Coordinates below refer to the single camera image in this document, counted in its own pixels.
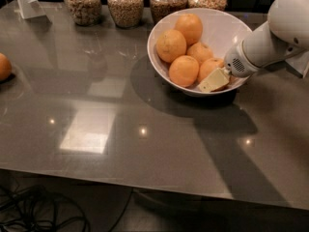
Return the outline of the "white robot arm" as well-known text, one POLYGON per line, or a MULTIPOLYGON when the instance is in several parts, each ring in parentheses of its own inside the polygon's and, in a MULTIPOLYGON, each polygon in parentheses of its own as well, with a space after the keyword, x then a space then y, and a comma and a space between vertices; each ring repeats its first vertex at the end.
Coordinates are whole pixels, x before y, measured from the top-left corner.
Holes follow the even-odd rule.
POLYGON ((244 84, 252 74, 289 59, 295 70, 309 51, 309 0, 275 0, 267 21, 250 30, 236 17, 212 9, 200 9, 205 23, 203 37, 224 59, 222 74, 230 83, 221 93, 244 84))

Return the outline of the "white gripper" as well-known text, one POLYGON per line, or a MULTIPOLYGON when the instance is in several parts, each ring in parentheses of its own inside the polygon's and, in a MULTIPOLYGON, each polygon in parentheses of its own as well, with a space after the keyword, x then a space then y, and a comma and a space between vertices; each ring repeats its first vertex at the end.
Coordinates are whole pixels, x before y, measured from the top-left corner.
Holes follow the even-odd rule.
MULTIPOLYGON (((230 75, 245 78, 259 70, 253 51, 245 41, 233 45, 224 57, 225 67, 230 75)), ((210 93, 224 89, 230 83, 230 76, 224 68, 200 70, 198 89, 210 93)))

